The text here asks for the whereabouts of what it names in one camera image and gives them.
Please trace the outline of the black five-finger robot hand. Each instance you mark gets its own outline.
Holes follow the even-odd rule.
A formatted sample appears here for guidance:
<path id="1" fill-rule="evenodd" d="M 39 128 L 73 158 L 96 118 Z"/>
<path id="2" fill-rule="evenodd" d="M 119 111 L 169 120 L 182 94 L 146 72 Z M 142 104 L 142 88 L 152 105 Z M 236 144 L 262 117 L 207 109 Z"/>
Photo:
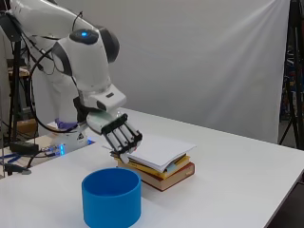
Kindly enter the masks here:
<path id="1" fill-rule="evenodd" d="M 128 122 L 128 115 L 120 111 L 90 112 L 86 123 L 94 132 L 104 136 L 112 148 L 111 154 L 122 163 L 129 163 L 128 155 L 133 153 L 143 140 L 143 134 Z"/>

